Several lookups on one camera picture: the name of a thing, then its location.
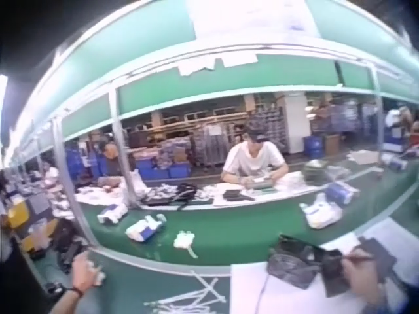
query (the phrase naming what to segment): pillar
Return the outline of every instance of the pillar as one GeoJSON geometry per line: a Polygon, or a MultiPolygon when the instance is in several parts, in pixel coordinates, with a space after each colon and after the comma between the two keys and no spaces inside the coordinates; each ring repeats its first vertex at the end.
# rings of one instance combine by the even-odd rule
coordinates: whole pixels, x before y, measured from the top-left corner
{"type": "Polygon", "coordinates": [[[243,98],[246,111],[254,111],[256,109],[255,96],[253,94],[246,94],[243,98]]]}
{"type": "MultiPolygon", "coordinates": [[[[155,110],[151,112],[151,127],[158,128],[159,126],[163,125],[163,115],[159,110],[155,110]]],[[[166,134],[157,133],[154,135],[154,139],[166,139],[166,134]]]]}
{"type": "Polygon", "coordinates": [[[290,154],[304,151],[304,137],[311,135],[307,118],[307,97],[301,93],[276,93],[277,104],[282,106],[287,128],[287,142],[290,154]]]}

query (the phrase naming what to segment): bracelet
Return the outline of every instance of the bracelet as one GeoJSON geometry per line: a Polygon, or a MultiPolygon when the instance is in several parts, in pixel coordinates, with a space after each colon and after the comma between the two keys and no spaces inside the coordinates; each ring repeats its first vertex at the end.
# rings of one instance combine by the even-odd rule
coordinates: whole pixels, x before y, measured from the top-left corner
{"type": "Polygon", "coordinates": [[[73,287],[73,288],[68,289],[68,291],[74,291],[74,292],[76,292],[79,295],[79,298],[80,299],[83,297],[83,292],[81,292],[81,290],[78,289],[78,288],[73,287]]]}

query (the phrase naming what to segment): table surface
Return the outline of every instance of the table surface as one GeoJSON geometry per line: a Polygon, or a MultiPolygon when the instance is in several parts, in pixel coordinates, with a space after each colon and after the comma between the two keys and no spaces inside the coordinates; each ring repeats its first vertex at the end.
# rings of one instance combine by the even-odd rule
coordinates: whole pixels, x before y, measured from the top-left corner
{"type": "Polygon", "coordinates": [[[401,173],[386,170],[382,180],[370,172],[349,181],[360,189],[360,197],[344,208],[339,222],[323,230],[311,229],[299,207],[300,203],[311,204],[317,193],[230,209],[163,211],[168,223],[147,243],[128,239],[125,231],[145,215],[158,211],[132,210],[118,225],[106,226],[97,219],[103,206],[81,205],[95,237],[108,249],[158,262],[225,266],[266,260],[269,247],[275,244],[280,233],[319,245],[355,230],[406,191],[416,181],[417,169],[417,163],[413,162],[401,173]],[[197,259],[173,247],[181,230],[195,234],[192,248],[197,259]]]}

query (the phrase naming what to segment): wrist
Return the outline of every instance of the wrist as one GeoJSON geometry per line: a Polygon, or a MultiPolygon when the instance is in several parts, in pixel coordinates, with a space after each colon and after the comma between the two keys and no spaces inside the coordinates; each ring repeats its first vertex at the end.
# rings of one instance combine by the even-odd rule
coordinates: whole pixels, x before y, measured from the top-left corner
{"type": "Polygon", "coordinates": [[[75,287],[70,288],[67,291],[76,299],[81,299],[84,295],[84,293],[80,289],[75,287]]]}
{"type": "Polygon", "coordinates": [[[83,285],[73,284],[73,288],[71,290],[74,290],[75,292],[83,296],[87,292],[88,287],[85,287],[83,285]]]}

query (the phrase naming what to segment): white t-shirt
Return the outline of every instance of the white t-shirt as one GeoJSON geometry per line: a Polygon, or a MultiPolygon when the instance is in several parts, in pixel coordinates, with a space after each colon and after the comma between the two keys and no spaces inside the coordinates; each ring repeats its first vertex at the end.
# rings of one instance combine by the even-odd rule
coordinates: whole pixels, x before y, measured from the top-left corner
{"type": "Polygon", "coordinates": [[[60,173],[58,169],[55,167],[50,167],[50,169],[45,173],[46,179],[57,179],[60,173]]]}
{"type": "Polygon", "coordinates": [[[235,145],[228,153],[223,171],[239,176],[260,175],[269,166],[280,167],[285,163],[283,156],[272,142],[264,142],[256,158],[250,156],[247,142],[235,145]]]}

